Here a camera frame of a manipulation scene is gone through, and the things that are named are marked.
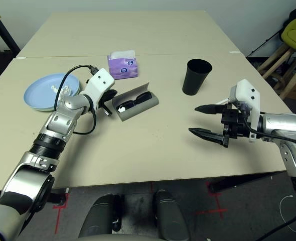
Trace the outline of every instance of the light blue plate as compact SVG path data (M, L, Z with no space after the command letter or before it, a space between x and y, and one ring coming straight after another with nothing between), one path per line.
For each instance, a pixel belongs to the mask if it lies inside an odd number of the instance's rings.
M50 74L35 81L27 88L26 92L24 93L24 102L31 108L37 110L52 110L56 93L51 89L51 86L54 85L58 89L64 75L65 74L63 73ZM80 83L75 76L69 74L64 81L63 87L66 85L71 89L71 96L74 96L79 92Z

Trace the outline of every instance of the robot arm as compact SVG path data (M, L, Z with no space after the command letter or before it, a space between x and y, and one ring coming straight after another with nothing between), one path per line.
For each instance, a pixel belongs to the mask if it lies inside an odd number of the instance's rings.
M196 136L228 147L229 138L262 138L279 147L288 175L296 191L296 114L269 114L259 111L259 92L243 79L231 89L227 104L202 105L195 110L222 114L223 134L201 128L189 128Z
M25 152L7 180L0 198L0 240L15 240L35 212L40 211L51 192L59 156L77 125L79 117L89 111L95 117L104 101L116 91L109 92L114 79L105 69L96 69L84 91L65 97L58 103L30 151Z

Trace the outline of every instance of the white wall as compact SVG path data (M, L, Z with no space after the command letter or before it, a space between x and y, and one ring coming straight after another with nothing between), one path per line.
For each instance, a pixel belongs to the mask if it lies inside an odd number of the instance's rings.
M206 10L245 55L277 32L295 8L296 0L0 0L2 21L20 48L51 12ZM269 56L279 44L275 38L254 56Z

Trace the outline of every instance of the black sunglasses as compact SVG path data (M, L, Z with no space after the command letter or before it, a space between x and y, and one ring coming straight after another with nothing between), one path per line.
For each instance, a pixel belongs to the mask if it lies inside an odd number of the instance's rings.
M137 104L141 104L149 99L152 98L152 94L147 91L145 93L142 93L140 95L138 95L138 97L136 98L136 100L128 100L120 105L117 106L117 110L119 112L124 112L127 109L130 109L132 107L134 107Z

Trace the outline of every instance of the wooden stool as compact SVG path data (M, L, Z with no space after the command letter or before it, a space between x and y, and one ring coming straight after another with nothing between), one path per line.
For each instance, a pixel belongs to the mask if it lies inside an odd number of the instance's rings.
M292 72L296 68L296 59L293 64L287 70L283 76L279 76L274 71L286 61L294 51L296 51L296 19L290 22L282 33L282 39L284 44L280 46L275 53L273 53L259 68L257 71L262 74L262 77L266 79L268 76L272 75L273 77L279 80L279 83L276 84L274 90L279 92L280 87L285 87L284 90L280 91L279 97L284 99L287 94L292 90L296 85L296 74L291 78ZM274 61L276 61L267 71L265 69L270 66Z

